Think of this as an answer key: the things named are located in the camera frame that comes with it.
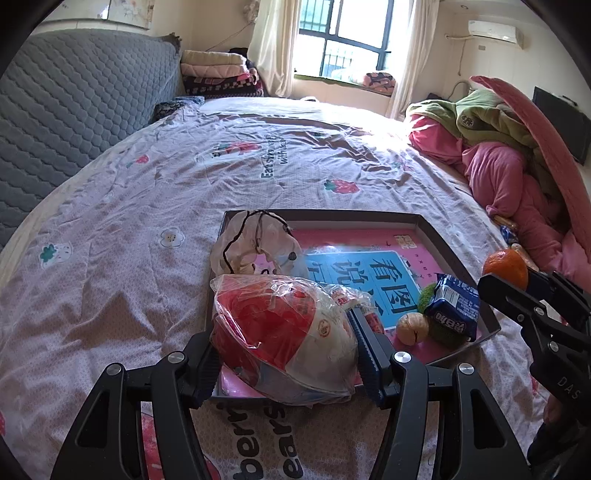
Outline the person's hand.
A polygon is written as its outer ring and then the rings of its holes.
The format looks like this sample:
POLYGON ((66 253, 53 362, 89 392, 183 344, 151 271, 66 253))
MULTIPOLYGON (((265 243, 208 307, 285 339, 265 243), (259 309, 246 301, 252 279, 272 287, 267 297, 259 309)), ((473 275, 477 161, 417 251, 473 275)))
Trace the person's hand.
POLYGON ((549 395, 547 404, 544 409, 543 421, 545 424, 553 424, 560 420, 562 415, 562 404, 552 394, 549 395))

